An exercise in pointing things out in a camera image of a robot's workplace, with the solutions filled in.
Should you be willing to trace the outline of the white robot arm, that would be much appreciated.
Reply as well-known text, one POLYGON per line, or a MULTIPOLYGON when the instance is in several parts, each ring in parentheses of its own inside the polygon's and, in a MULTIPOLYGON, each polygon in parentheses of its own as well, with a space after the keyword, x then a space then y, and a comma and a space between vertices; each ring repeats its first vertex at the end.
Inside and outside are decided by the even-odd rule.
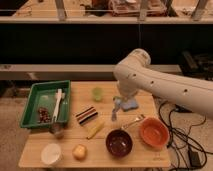
POLYGON ((114 76, 124 99, 142 89, 213 119, 213 81, 155 71, 148 68, 150 63, 149 54, 137 48, 115 66, 114 76))

